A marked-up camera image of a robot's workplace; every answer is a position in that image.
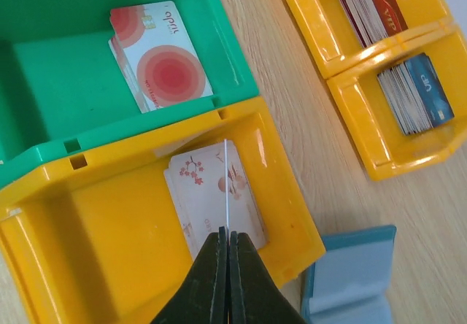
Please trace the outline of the white card with grey stripe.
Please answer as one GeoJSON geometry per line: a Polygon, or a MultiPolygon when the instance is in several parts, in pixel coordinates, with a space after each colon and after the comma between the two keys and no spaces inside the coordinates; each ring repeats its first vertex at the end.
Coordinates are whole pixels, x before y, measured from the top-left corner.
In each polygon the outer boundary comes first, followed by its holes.
{"type": "Polygon", "coordinates": [[[228,178],[228,140],[224,139],[224,178],[225,178],[225,230],[227,245],[230,245],[230,207],[229,207],[229,178],[228,178]]]}

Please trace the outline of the blue leather card holder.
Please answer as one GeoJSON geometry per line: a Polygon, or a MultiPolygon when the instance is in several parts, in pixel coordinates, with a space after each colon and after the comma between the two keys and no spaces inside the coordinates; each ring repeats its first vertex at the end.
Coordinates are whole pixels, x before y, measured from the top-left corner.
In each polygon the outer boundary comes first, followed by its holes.
{"type": "Polygon", "coordinates": [[[392,323],[389,288],[394,225],[322,237],[325,254],[305,273],[301,316],[306,323],[392,323]]]}

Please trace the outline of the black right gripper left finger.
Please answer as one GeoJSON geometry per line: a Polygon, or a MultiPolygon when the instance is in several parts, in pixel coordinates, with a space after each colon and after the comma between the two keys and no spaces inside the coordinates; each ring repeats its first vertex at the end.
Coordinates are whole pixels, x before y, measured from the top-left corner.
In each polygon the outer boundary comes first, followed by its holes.
{"type": "Polygon", "coordinates": [[[210,233],[179,290],[153,323],[228,322],[228,240],[224,227],[210,233]]]}

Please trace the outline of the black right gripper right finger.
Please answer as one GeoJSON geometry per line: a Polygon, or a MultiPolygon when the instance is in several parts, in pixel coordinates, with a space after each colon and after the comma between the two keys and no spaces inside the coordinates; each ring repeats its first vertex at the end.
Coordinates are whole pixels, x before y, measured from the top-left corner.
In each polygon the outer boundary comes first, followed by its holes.
{"type": "Polygon", "coordinates": [[[281,294],[246,233],[233,231],[228,254],[229,323],[304,323],[281,294]]]}

